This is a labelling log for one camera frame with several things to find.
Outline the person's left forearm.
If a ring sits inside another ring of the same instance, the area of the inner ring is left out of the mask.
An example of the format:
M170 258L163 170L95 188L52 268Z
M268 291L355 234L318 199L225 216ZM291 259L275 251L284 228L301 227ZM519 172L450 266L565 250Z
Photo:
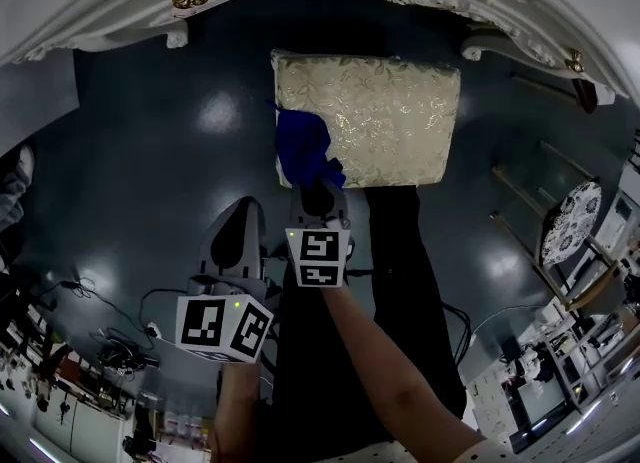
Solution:
M210 463L255 463L260 383L259 364L224 365L209 433Z

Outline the floral cushion wooden stool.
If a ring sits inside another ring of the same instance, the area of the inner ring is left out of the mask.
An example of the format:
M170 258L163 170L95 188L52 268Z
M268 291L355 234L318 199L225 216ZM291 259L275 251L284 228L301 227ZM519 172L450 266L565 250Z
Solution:
M608 250L591 235L602 197L602 189L596 179L589 179L576 186L562 201L550 209L545 209L501 170L495 168L493 172L541 219L542 224L536 245L533 248L529 247L499 212L491 213L490 218L518 244L533 270L566 311L569 304L583 294L590 285L571 299L568 297L571 288L566 283L556 283L550 272L552 268L568 260L581 247L587 246L606 266L604 273L612 267L620 269Z

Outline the person's black trousers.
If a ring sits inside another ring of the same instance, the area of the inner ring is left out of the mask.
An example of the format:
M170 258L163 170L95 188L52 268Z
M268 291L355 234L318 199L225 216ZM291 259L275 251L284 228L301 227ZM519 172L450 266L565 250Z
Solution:
M451 350L413 186L368 188L375 322L456 417L466 393ZM353 452L389 440L366 397L319 290L284 276L270 425L289 445Z

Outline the person's polka dot shirt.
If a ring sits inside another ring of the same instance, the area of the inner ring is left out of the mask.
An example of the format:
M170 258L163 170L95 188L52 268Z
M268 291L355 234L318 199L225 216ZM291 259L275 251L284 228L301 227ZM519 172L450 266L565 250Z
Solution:
M338 463L418 463L398 442L376 444L342 456ZM525 463L503 445L484 440L467 449L457 458L442 463Z

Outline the white shelf rack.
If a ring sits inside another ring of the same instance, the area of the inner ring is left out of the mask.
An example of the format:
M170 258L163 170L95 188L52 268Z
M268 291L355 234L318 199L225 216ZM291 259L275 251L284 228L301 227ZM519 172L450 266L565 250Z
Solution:
M628 305L594 316L557 302L507 307L469 330L466 343L478 344L487 325L520 312L533 314L532 324L518 337L504 335L486 368L466 382L466 421L514 453L591 414L640 356L640 312Z

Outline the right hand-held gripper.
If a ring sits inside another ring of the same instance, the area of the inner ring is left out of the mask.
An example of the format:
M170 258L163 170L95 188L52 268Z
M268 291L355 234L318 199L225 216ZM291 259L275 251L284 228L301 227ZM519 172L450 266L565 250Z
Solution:
M285 235L297 285L304 288L339 288L343 285L347 258L354 243L348 227L348 208L344 191L330 180L317 188L318 226L286 228ZM314 217L306 205L313 206L313 195L296 184L291 189L290 225L309 226Z

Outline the black device on floor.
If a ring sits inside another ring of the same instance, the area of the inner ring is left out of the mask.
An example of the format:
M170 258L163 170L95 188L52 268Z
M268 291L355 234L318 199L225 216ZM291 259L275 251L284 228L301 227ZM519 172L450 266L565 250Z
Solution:
M157 369L159 360L143 354L137 345L131 345L114 338L107 338L98 353L101 365L123 377L134 376L147 367Z

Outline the blue cloth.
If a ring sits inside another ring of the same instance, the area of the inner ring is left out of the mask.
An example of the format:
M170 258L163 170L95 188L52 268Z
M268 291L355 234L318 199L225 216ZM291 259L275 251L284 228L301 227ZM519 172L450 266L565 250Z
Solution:
M306 189L323 180L342 189L343 166L337 158L327 158L331 137L325 121L315 113L267 104L277 114L275 148L285 178Z

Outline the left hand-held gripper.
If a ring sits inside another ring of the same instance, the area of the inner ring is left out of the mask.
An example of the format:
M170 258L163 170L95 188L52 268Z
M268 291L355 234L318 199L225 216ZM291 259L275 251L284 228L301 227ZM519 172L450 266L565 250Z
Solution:
M187 294L177 300L178 348L216 362L257 362L274 318L265 306L267 284L259 280L265 234L262 206L251 196L214 220L200 246L202 274L190 279Z

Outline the grey chair black frame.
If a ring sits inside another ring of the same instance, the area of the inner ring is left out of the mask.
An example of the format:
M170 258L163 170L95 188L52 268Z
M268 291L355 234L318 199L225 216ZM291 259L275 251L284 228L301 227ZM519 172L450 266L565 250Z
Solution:
M609 315L621 307L625 298L622 273L618 267L612 267L574 299L569 304L568 311L580 311L584 316Z

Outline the person's right forearm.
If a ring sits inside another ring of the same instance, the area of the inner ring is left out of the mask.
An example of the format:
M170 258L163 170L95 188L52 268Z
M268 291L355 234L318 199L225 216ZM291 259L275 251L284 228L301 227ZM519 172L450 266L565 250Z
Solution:
M484 440L445 408L348 288L324 288L322 295L379 420L416 461L454 463Z

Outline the cream upholstered stool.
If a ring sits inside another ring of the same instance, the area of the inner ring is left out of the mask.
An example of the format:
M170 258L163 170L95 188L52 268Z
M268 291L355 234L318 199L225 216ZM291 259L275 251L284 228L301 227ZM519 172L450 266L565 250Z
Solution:
M271 53L275 100L318 115L348 188L431 185L445 174L461 73L394 58Z

